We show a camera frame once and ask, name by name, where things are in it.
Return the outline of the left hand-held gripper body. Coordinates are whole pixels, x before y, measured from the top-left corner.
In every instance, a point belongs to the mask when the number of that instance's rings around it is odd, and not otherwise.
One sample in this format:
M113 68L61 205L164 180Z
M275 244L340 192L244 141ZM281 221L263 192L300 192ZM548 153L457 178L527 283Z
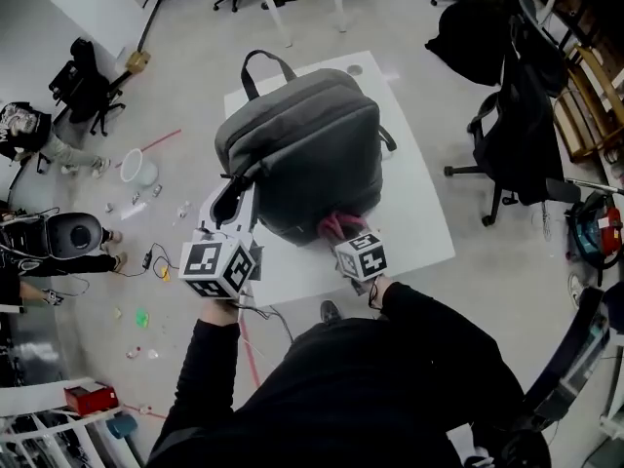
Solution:
M178 278L201 297L251 296L252 281L260 279L262 250L251 234L209 228L202 221L182 245Z

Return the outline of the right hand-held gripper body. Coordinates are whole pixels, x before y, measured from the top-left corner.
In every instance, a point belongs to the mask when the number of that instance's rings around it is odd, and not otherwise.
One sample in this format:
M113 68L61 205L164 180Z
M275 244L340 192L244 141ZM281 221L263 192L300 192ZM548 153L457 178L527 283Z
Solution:
M337 270L348 279L356 294L366 292L365 284L387 269L386 255L377 232L365 231L333 248Z

